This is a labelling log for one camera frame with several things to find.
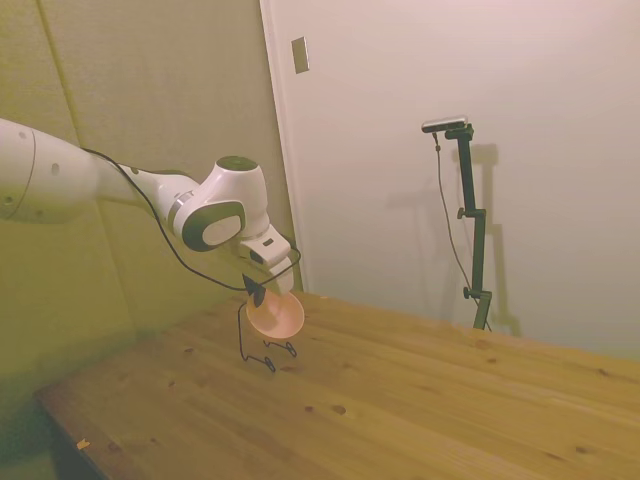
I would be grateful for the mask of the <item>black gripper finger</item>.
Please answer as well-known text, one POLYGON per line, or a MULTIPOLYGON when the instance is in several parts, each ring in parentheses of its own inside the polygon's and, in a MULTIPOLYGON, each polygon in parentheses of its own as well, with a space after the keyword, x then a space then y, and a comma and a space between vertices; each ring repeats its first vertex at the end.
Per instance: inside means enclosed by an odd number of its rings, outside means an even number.
POLYGON ((258 282, 252 280, 249 276, 243 274, 242 279, 244 282, 247 294, 251 298, 251 302, 255 307, 260 307, 265 298, 266 289, 258 282))

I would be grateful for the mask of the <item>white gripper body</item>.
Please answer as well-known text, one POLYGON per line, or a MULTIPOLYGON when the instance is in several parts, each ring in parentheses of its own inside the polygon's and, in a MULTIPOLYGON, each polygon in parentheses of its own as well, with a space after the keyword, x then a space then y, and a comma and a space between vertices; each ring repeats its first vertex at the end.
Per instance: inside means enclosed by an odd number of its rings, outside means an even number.
POLYGON ((274 227, 261 235, 233 241, 233 259, 250 294, 263 289, 285 295, 294 288, 290 242, 274 227))

